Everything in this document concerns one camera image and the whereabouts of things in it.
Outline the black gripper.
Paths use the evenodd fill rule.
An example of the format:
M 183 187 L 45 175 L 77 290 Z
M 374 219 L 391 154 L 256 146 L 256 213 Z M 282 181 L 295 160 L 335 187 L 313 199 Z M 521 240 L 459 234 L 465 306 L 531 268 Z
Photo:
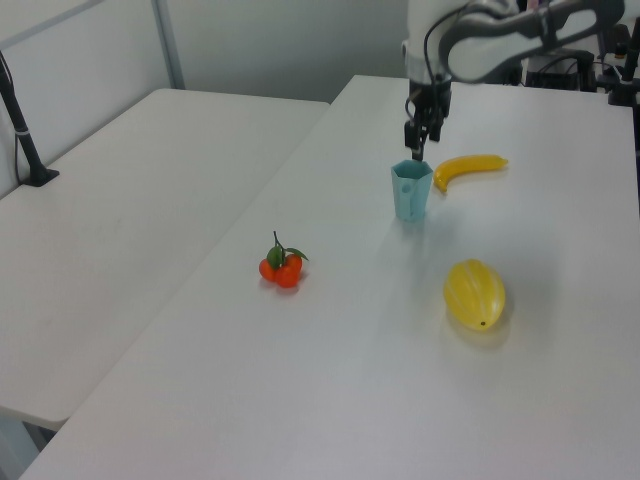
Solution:
M 405 111 L 409 120 L 404 124 L 405 147 L 411 151 L 415 161 L 424 160 L 426 134 L 423 125 L 428 125 L 428 138 L 438 143 L 451 103 L 451 80 L 437 78 L 434 84 L 409 81 L 409 95 Z

